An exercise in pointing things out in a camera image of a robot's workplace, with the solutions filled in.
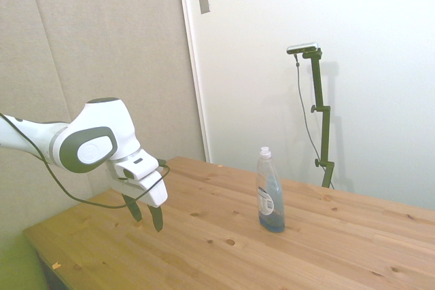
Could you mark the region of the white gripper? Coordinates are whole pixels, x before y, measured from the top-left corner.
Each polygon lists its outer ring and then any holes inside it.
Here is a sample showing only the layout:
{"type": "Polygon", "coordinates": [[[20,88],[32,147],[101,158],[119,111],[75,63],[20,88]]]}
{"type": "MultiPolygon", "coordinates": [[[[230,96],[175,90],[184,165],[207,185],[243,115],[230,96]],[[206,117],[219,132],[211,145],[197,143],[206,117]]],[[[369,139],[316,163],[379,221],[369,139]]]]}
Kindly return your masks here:
{"type": "Polygon", "coordinates": [[[107,161],[106,166],[111,176],[111,187],[122,193],[126,207],[135,221],[140,222],[142,214],[134,198],[144,194],[139,200],[148,204],[154,228],[160,232],[164,222],[162,209],[159,206],[167,200],[168,193],[162,180],[162,169],[158,167],[158,163],[107,161]]]}

